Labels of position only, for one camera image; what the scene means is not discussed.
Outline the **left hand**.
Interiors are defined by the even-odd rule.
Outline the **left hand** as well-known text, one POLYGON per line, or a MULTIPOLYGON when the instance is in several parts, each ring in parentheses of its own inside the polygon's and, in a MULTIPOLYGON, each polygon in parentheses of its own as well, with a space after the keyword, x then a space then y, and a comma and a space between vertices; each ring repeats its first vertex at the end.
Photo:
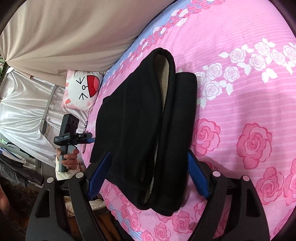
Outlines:
POLYGON ((64 155, 64 160, 60 161, 59 157, 62 155, 62 151, 61 149, 57 148, 56 149, 56 161, 61 163, 62 165, 64 165, 65 167, 67 167, 69 170, 76 170, 78 167, 78 154, 79 154, 79 150, 77 148, 75 148, 72 153, 70 154, 65 154, 64 155))

